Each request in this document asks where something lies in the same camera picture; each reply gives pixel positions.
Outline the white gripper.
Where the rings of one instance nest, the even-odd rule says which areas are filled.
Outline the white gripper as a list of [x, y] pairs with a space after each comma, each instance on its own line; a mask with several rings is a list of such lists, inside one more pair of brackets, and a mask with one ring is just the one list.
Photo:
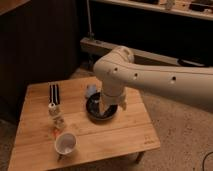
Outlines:
[[126, 91], [124, 88], [109, 90], [104, 88], [101, 89], [99, 102], [100, 115], [103, 116], [112, 105], [118, 105], [123, 110], [127, 108]]

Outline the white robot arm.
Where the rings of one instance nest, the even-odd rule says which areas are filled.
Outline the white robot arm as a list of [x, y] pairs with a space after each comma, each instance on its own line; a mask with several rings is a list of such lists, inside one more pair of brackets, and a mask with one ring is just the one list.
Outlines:
[[93, 71], [101, 81], [103, 108], [126, 109], [125, 88], [131, 87], [213, 112], [213, 68], [139, 65], [130, 48], [117, 46]]

